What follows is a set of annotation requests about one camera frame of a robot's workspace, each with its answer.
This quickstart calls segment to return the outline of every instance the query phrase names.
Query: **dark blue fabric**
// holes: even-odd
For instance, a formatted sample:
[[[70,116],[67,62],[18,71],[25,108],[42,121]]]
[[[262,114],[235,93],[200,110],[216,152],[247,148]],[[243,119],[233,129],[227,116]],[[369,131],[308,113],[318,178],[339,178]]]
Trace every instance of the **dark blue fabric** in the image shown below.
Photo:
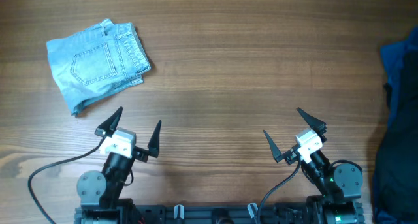
[[[381,147],[379,148],[376,159],[376,170],[373,175],[372,189],[374,196],[374,219],[376,223],[412,223],[401,221],[393,217],[395,216],[394,214],[389,214],[387,210],[390,210],[391,207],[387,207],[387,209],[384,210],[384,208],[382,208],[382,204],[385,203],[385,201],[382,200],[390,200],[392,198],[388,198],[388,196],[390,196],[388,190],[397,193],[394,200],[398,200],[397,198],[402,199],[402,196],[407,197],[408,195],[413,195],[409,194],[409,190],[407,189],[401,190],[401,187],[405,188],[408,185],[408,173],[403,168],[413,166],[413,163],[409,165],[403,164],[399,162],[399,159],[396,159],[398,160],[397,163],[394,162],[392,164],[391,162],[395,160],[392,159],[393,157],[396,157],[394,153],[398,153],[402,146],[407,146],[409,149],[410,146],[413,146],[414,150],[416,150],[417,146],[416,143],[413,143],[415,142],[415,139],[410,140],[408,138],[409,136],[413,135],[412,132],[416,132],[417,130],[417,123],[411,122],[416,120],[416,104],[413,107],[405,106],[407,102],[416,102],[417,100],[416,97],[411,96],[411,93],[413,95],[417,94],[416,84],[414,83],[418,82],[418,74],[416,71],[418,67],[415,65],[411,67],[411,65],[409,65],[408,71],[402,71],[402,69],[404,69],[404,58],[406,54],[411,55],[413,51],[417,50],[418,27],[416,27],[411,32],[410,36],[405,41],[390,44],[381,48],[383,66],[385,67],[385,71],[388,76],[387,84],[389,86],[385,86],[385,89],[388,91],[390,114],[389,120],[387,122],[388,131],[385,135],[385,138],[383,139]]]

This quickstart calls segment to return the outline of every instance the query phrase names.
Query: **folded jeans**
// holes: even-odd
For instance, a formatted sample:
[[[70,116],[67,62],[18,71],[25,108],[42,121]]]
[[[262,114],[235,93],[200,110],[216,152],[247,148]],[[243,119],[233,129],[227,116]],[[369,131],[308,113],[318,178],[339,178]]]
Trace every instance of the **folded jeans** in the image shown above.
[[[52,76],[72,115],[88,105],[143,83],[151,69],[132,23],[109,19],[70,37],[46,43]]]

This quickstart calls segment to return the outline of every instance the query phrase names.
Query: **wood grain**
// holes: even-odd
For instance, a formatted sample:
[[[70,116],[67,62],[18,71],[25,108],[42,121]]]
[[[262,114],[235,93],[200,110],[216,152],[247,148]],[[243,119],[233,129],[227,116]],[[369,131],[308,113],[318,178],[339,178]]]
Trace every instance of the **wood grain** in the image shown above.
[[[133,22],[153,63],[145,83],[70,116],[45,42],[104,18]],[[27,190],[38,167],[80,155],[119,106],[120,126],[146,146],[163,120],[161,154],[135,163],[123,191],[137,204],[247,204],[288,176],[281,148],[306,127],[302,107],[329,126],[323,152],[363,167],[362,202],[385,132],[385,73],[378,48],[418,22],[416,0],[0,0],[0,223],[45,223]],[[58,223],[72,223],[76,181],[100,170],[98,153],[52,168],[34,189]],[[269,202],[318,194],[303,175]]]

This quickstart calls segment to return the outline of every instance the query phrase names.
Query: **blue cloth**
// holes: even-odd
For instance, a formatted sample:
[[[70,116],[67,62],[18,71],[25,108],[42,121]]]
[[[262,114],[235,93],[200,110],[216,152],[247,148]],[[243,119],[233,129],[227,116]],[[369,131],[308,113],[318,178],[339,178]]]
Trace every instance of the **blue cloth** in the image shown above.
[[[143,83],[151,69],[132,23],[110,19],[46,43],[52,76],[72,115],[88,105]]]
[[[387,126],[391,126],[398,112],[400,70],[404,67],[404,55],[412,50],[418,50],[418,27],[402,42],[383,46],[380,50],[381,59],[387,74],[387,83],[392,88],[390,99],[390,114]]]
[[[391,87],[391,91],[388,94],[390,114],[387,122],[388,130],[391,130],[398,110],[400,108],[400,86],[401,86],[401,70],[404,68],[404,56],[411,51],[418,50],[418,27],[416,27],[409,37],[394,44],[386,45],[381,48],[381,58],[383,66],[388,76],[387,83]],[[374,203],[374,219],[376,223],[408,223],[405,221],[397,220],[391,214],[388,214],[385,210],[378,208],[378,202],[382,191],[380,187],[384,184],[380,184],[382,181],[378,178],[376,171],[373,175],[373,203]]]

